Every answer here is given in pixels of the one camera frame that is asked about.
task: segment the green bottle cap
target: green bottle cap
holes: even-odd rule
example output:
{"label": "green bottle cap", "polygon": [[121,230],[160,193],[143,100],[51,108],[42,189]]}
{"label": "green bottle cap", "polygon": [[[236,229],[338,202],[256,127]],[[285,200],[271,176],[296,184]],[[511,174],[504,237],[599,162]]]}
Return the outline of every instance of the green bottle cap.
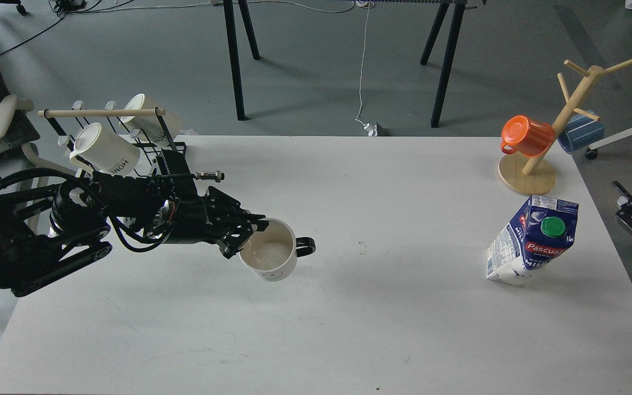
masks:
{"label": "green bottle cap", "polygon": [[565,222],[558,217],[545,217],[540,223],[540,230],[549,238],[559,238],[565,234]]}

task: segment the white mug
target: white mug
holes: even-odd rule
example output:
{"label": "white mug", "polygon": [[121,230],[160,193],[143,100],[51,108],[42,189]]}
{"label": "white mug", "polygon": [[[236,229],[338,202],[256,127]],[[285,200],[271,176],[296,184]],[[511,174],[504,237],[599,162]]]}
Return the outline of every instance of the white mug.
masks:
{"label": "white mug", "polygon": [[[160,103],[152,100],[145,93],[138,93],[135,97],[131,98],[131,101],[126,104],[125,110],[153,110],[155,108],[164,108]],[[171,137],[177,137],[182,128],[182,120],[173,113],[165,109],[165,115],[162,116],[165,120],[168,132]],[[126,125],[128,130],[134,128],[142,129],[143,132],[138,137],[144,142],[151,142],[158,147],[167,147],[170,145],[168,138],[165,137],[165,132],[160,126],[160,121],[157,117],[121,117],[121,123]]]}
{"label": "white mug", "polygon": [[140,150],[95,122],[81,130],[70,152],[70,163],[91,173],[93,168],[77,159],[78,156],[102,173],[125,176],[138,164]]}
{"label": "white mug", "polygon": [[245,265],[265,281],[286,278],[296,267],[296,258],[316,250],[312,238],[296,238],[289,225],[276,219],[264,218],[270,224],[263,232],[255,232],[238,253]]}

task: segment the milk carton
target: milk carton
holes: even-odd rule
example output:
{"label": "milk carton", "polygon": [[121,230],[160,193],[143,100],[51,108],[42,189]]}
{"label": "milk carton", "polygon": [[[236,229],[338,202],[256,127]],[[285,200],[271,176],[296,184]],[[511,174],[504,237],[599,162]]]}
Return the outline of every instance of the milk carton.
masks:
{"label": "milk carton", "polygon": [[524,286],[574,243],[577,203],[531,195],[487,249],[487,278]]}

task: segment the black mug handle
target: black mug handle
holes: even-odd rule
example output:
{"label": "black mug handle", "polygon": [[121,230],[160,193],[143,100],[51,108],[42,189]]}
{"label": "black mug handle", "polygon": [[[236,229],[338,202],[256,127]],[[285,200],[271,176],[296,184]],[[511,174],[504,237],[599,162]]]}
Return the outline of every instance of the black mug handle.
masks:
{"label": "black mug handle", "polygon": [[296,238],[296,257],[305,257],[316,251],[316,242],[313,238]]}

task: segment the blue mug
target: blue mug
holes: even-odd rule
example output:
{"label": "blue mug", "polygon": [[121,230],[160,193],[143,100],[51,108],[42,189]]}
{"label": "blue mug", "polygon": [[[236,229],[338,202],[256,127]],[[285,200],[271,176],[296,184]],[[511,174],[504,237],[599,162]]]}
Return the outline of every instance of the blue mug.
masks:
{"label": "blue mug", "polygon": [[576,114],[569,119],[567,126],[557,137],[557,142],[569,154],[598,142],[602,138],[604,138],[604,125],[601,122]]}

